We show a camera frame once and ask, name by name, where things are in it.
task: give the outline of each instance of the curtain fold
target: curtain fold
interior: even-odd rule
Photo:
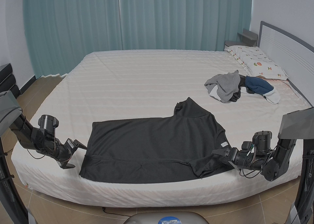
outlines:
[[[93,51],[121,50],[119,0],[23,0],[36,78],[69,73]]]
[[[223,50],[249,29],[252,0],[120,0],[124,49]]]

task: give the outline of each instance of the baseboard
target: baseboard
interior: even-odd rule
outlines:
[[[34,82],[36,81],[36,77],[32,77],[27,83],[20,89],[21,94],[23,94]]]

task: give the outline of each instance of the white sticker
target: white sticker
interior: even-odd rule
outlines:
[[[224,143],[221,143],[221,146],[224,148],[225,146],[227,146],[228,145],[228,142],[226,141],[226,142],[224,142]]]
[[[69,143],[70,147],[74,148],[74,146],[73,146],[71,140],[68,139],[68,143]]]

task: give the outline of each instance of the blue knit cloth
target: blue knit cloth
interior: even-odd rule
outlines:
[[[268,93],[274,89],[270,83],[260,77],[246,76],[245,86],[251,89],[253,92],[261,95]]]

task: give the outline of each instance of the gray headboard frame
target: gray headboard frame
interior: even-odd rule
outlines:
[[[259,35],[258,35],[258,41],[257,41],[257,46],[260,47],[260,43],[261,43],[261,37],[262,37],[262,28],[263,26],[267,26],[275,31],[278,31],[279,33],[293,39],[294,41],[298,42],[299,44],[303,45],[304,47],[306,47],[308,50],[312,51],[314,53],[314,47],[311,46],[310,44],[308,44],[307,42],[303,41],[302,39],[294,36],[293,34],[285,31],[285,30],[282,30],[274,25],[271,25],[269,23],[266,23],[264,21],[261,21],[261,25],[260,25],[260,29],[259,29]],[[299,93],[301,94],[306,100],[307,102],[313,106],[310,101],[303,95],[303,93],[288,79],[289,83],[291,84],[291,86]]]

